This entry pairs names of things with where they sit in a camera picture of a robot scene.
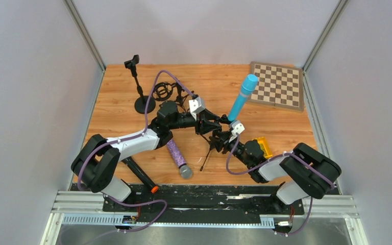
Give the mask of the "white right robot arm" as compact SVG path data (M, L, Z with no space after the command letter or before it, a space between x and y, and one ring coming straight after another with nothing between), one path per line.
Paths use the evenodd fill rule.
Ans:
M340 166L305 143L298 143L291 151L267 158L258 140L241 143L231 132L214 132L209 137L210 146L218 152L237 158L257 183L268 183L283 176L291 178L275 191L276 199L285 205L305 198L322 199L335 188L341 175Z

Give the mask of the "blue toy microphone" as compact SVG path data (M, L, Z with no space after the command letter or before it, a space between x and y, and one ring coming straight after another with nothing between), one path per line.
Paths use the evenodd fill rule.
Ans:
M256 85L258 84L258 77L254 74L249 74L246 76L244 81L241 84L240 92L234 101L234 104L227 116L229 121L234 121L237 119L241 109L243 108L244 104L248 100L249 96L255 90Z

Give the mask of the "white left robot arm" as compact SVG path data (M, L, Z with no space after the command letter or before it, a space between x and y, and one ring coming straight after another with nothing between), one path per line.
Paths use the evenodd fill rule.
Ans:
M125 181L114 176L120 161L165 146L173 138L174 129L194 128L199 135L222 129L221 118L198 102L189 101L194 112L180 113L175 102L165 101L146 129L115 138L92 136L71 164L71 170L93 193L102 192L124 201L132 190Z

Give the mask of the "black tripod clip stand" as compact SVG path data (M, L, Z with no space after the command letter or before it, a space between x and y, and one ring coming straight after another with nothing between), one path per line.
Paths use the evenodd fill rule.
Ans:
M207 155L205 156L205 160L200 167L200 171L202 172L204 169L204 165L213 149L216 149L218 152L224 149L225 145L229 141L232 136L232 130L229 129L227 131L222 131L221 124L231 124L232 122L228 119L228 117L224 114L221 117L216 117L211 122L206 116L202 115L200 118L200 127L199 134L208 142L209 150Z

